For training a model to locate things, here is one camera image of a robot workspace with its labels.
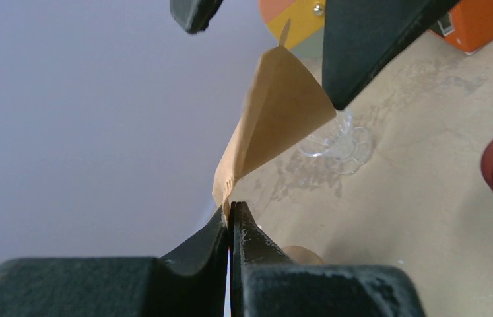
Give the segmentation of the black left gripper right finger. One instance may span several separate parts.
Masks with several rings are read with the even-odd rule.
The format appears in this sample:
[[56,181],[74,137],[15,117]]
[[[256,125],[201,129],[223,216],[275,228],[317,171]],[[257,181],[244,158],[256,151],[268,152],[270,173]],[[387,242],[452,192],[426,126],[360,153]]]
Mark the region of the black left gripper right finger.
[[232,316],[424,316],[408,275],[388,265],[303,265],[230,207]]

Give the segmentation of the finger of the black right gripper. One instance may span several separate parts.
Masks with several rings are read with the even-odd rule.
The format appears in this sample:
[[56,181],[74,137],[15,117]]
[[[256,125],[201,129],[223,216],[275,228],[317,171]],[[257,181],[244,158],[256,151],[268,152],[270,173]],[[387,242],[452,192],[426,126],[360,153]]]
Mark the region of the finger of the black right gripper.
[[457,0],[332,0],[325,5],[322,87],[344,110]]
[[188,34],[204,32],[223,0],[170,0],[170,13]]

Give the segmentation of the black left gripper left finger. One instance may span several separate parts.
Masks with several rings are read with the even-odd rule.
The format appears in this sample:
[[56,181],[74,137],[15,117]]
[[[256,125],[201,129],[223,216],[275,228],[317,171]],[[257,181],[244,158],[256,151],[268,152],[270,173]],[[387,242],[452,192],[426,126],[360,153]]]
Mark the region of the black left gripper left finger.
[[222,316],[227,259],[217,211],[159,258],[7,260],[0,264],[0,316]]

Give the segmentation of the brown paper coffee filter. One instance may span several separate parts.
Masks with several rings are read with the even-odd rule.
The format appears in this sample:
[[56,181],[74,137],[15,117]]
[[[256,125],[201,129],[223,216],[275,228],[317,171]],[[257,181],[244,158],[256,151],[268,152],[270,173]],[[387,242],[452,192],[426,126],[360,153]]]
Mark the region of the brown paper coffee filter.
[[288,20],[278,45],[260,57],[242,115],[214,174],[212,195],[225,223],[229,198],[241,178],[336,116],[321,85],[286,48],[290,25]]

